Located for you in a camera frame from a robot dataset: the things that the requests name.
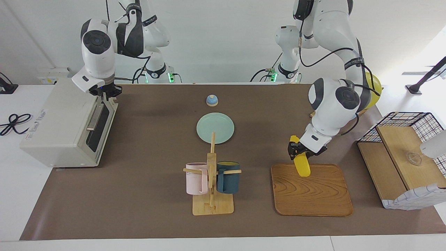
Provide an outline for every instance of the mug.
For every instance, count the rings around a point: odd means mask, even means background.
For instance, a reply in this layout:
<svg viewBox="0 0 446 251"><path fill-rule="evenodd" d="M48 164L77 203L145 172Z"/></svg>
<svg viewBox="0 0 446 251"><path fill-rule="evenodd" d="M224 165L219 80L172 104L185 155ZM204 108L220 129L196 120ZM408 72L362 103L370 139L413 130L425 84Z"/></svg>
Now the mug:
<svg viewBox="0 0 446 251"><path fill-rule="evenodd" d="M217 191L220 193L236 193L239 191L240 174L224 174L224 171L239 170L240 163L234 161L217 162Z"/></svg>
<svg viewBox="0 0 446 251"><path fill-rule="evenodd" d="M207 163L188 163L187 169L201 170L201 174L186 172L186 193L202 195L208 191Z"/></svg>

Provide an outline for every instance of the brown table mat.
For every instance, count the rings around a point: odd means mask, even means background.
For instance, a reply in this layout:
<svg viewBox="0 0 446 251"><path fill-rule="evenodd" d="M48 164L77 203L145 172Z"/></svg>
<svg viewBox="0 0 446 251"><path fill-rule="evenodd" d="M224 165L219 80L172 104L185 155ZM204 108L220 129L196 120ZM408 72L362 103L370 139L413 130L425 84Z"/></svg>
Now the brown table mat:
<svg viewBox="0 0 446 251"><path fill-rule="evenodd" d="M311 163L342 168L354 212L346 218L281 216L274 209L270 168L290 162L289 137L301 135L312 109L309 85L125 85L99 168L53 169L21 240L206 238L311 235L434 234L446 226L434 207L384 209L354 143L381 116L376 108L334 138ZM205 98L216 94L219 105ZM235 212L193 216L182 172L206 161L196 134L201 116L222 112L233 137L216 145L218 160L240 162Z"/></svg>

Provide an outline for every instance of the dark blue mug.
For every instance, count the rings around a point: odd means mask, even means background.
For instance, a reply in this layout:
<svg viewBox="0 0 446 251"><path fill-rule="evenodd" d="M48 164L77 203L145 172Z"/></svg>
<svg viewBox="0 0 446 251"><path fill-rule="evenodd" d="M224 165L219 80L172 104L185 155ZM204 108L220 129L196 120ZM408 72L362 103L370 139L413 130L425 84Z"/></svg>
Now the dark blue mug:
<svg viewBox="0 0 446 251"><path fill-rule="evenodd" d="M239 170L240 163L234 161L217 162L217 191L220 193L236 193L239 191L240 174L224 174L224 171Z"/></svg>

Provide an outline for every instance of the wooden tray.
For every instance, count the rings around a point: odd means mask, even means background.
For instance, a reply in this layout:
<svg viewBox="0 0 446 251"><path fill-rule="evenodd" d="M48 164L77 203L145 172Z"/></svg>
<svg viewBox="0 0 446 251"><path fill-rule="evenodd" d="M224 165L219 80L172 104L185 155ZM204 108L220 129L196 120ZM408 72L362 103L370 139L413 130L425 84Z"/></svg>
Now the wooden tray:
<svg viewBox="0 0 446 251"><path fill-rule="evenodd" d="M300 177L293 164L271 168L274 205L280 215L347 217L353 205L341 169L311 164L311 175Z"/></svg>

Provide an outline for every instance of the black stand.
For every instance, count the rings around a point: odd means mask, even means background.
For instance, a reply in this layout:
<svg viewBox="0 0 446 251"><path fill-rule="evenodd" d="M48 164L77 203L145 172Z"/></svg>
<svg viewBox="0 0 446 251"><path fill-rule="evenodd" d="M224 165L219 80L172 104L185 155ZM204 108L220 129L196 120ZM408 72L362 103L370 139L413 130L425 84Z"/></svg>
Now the black stand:
<svg viewBox="0 0 446 251"><path fill-rule="evenodd" d="M17 87L19 87L18 84L8 84L3 79L0 79L0 94L13 94Z"/></svg>
<svg viewBox="0 0 446 251"><path fill-rule="evenodd" d="M428 73L426 73L426 75L424 75L424 77L420 81L418 81L418 83L413 84L413 85L406 85L406 89L414 95L421 95L422 93L420 91L420 86L422 84L424 84L428 79L430 79L445 64L446 64L446 57L444 57L442 60L440 60L440 62L438 62L438 64L436 64L432 68L432 70L430 70Z"/></svg>

